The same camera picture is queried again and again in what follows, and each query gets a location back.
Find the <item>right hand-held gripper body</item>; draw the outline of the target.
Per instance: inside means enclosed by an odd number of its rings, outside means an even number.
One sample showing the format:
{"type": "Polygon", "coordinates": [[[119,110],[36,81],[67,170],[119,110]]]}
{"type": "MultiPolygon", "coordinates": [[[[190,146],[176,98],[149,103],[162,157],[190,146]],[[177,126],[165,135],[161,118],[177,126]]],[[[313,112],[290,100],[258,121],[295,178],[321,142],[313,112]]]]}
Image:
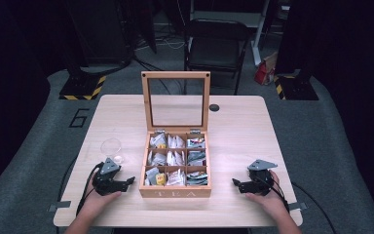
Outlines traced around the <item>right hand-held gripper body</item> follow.
{"type": "Polygon", "coordinates": [[[266,195],[273,187],[273,177],[269,172],[270,169],[276,168],[278,165],[265,160],[257,159],[251,163],[248,169],[250,177],[249,192],[266,195]]]}

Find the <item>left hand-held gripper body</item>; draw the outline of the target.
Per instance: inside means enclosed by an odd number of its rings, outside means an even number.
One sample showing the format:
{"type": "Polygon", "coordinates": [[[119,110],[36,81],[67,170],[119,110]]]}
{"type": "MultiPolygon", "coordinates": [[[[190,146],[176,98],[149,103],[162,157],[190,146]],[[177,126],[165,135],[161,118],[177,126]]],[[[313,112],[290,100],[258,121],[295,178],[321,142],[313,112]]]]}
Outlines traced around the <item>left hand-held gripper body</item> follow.
{"type": "Polygon", "coordinates": [[[112,192],[113,184],[121,184],[118,180],[114,179],[116,173],[121,170],[113,160],[107,158],[100,166],[93,178],[93,188],[99,195],[107,195],[112,192]]]}

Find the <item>person's left hand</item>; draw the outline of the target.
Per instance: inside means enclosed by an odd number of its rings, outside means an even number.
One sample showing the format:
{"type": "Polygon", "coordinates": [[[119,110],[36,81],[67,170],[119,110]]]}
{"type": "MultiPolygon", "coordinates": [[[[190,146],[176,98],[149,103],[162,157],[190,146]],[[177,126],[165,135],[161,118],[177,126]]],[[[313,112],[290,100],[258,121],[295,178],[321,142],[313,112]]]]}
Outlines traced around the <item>person's left hand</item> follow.
{"type": "Polygon", "coordinates": [[[115,201],[122,195],[122,192],[117,191],[117,192],[110,193],[107,195],[99,195],[94,190],[92,179],[90,180],[90,183],[87,186],[87,191],[85,192],[85,195],[84,195],[84,205],[82,209],[98,210],[100,211],[100,213],[102,213],[102,211],[109,204],[111,204],[113,201],[115,201]]]}

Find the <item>person's right hand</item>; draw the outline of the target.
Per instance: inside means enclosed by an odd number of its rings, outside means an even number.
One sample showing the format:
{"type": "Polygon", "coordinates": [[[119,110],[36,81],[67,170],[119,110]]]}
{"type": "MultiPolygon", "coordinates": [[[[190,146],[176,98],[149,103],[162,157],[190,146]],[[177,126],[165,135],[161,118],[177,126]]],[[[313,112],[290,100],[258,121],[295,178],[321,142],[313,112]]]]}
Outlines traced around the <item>person's right hand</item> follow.
{"type": "Polygon", "coordinates": [[[286,208],[286,205],[283,202],[283,198],[280,192],[279,178],[275,172],[269,170],[271,174],[274,185],[271,191],[267,195],[257,195],[253,193],[246,193],[245,197],[252,202],[260,205],[262,210],[267,213],[272,219],[279,220],[283,219],[286,216],[289,216],[289,211],[286,208]]]}

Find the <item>clear glass cup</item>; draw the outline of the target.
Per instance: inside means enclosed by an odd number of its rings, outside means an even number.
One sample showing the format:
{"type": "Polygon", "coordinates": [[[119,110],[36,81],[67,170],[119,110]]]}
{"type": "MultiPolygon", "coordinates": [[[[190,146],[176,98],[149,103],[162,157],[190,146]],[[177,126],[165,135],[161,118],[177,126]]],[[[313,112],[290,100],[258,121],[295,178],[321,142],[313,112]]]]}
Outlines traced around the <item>clear glass cup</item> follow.
{"type": "Polygon", "coordinates": [[[112,137],[102,143],[100,151],[106,158],[110,158],[116,164],[121,165],[124,162],[124,157],[120,155],[121,148],[121,142],[117,138],[112,137]]]}

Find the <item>assorted tea bag packets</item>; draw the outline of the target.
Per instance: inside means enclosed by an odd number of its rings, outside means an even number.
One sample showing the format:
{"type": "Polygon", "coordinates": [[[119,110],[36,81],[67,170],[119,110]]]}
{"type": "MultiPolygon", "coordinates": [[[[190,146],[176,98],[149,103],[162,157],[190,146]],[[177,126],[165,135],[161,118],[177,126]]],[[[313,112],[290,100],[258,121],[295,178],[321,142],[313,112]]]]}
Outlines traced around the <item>assorted tea bag packets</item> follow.
{"type": "Polygon", "coordinates": [[[157,133],[150,136],[143,179],[146,186],[208,185],[209,178],[204,134],[157,133]],[[166,175],[165,185],[157,184],[157,174],[166,175]]]}

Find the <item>wooden tea box with lid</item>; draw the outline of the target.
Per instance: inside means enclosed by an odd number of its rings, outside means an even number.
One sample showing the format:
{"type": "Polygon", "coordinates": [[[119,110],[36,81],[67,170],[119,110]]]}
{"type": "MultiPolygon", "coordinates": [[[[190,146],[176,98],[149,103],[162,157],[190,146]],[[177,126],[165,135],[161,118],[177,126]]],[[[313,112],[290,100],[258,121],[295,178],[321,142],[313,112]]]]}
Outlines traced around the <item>wooden tea box with lid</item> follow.
{"type": "Polygon", "coordinates": [[[141,169],[139,192],[144,198],[206,198],[208,185],[146,186],[145,159],[148,141],[157,133],[186,134],[200,132],[206,137],[208,153],[208,108],[210,73],[208,71],[144,71],[141,73],[147,124],[147,140],[141,169]]]}

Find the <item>black yellow-striped stand base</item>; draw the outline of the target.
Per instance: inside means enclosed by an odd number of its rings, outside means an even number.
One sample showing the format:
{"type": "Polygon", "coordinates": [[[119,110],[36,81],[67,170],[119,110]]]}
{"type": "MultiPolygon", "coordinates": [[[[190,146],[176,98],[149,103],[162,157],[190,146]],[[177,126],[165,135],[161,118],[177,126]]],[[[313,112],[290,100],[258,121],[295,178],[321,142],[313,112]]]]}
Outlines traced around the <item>black yellow-striped stand base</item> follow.
{"type": "Polygon", "coordinates": [[[60,99],[91,100],[97,98],[105,76],[87,76],[84,78],[69,78],[59,92],[60,99]]]}
{"type": "Polygon", "coordinates": [[[310,82],[302,83],[295,76],[278,75],[274,78],[280,99],[285,100],[318,100],[310,82]]]}

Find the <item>red bag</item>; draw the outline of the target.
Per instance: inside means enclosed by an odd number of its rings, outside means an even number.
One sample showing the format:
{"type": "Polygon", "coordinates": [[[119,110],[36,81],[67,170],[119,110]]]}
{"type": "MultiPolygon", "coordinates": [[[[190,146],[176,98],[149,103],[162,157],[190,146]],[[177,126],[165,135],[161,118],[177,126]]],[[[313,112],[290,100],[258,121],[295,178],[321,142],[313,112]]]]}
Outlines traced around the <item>red bag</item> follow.
{"type": "Polygon", "coordinates": [[[263,58],[257,66],[254,80],[260,85],[269,85],[274,78],[278,53],[263,58]]]}

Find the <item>black folding chair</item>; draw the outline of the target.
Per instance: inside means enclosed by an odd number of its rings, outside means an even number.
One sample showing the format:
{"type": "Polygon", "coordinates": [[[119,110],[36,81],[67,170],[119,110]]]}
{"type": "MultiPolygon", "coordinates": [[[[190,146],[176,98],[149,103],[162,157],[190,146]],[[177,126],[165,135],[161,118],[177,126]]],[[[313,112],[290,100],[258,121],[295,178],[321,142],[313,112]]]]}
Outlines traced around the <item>black folding chair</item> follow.
{"type": "Polygon", "coordinates": [[[184,27],[184,69],[231,73],[211,81],[211,86],[238,93],[250,31],[234,20],[191,19],[184,27]]]}

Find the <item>white desk leg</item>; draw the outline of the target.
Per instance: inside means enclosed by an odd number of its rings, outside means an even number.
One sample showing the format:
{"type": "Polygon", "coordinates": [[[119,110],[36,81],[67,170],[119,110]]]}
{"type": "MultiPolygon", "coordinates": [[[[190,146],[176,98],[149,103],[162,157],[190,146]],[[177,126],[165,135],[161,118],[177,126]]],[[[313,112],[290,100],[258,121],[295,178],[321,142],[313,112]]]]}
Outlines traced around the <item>white desk leg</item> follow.
{"type": "Polygon", "coordinates": [[[261,62],[259,44],[263,33],[263,27],[267,16],[269,4],[270,0],[263,0],[263,9],[260,13],[257,14],[256,33],[254,39],[251,41],[252,56],[255,65],[258,65],[261,62]]]}

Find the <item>grey metal table bracket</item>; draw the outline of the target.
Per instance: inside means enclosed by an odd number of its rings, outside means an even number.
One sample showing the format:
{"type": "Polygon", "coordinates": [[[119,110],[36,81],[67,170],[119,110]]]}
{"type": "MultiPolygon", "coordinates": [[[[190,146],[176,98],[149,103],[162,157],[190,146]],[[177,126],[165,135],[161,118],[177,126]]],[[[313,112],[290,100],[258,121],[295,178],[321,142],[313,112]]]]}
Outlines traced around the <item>grey metal table bracket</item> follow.
{"type": "Polygon", "coordinates": [[[69,208],[70,204],[71,204],[70,201],[58,201],[58,202],[55,202],[55,203],[49,205],[48,212],[54,213],[58,209],[69,208]]]}
{"type": "Polygon", "coordinates": [[[304,202],[295,202],[288,205],[291,211],[300,210],[304,211],[308,209],[308,206],[304,202]]]}

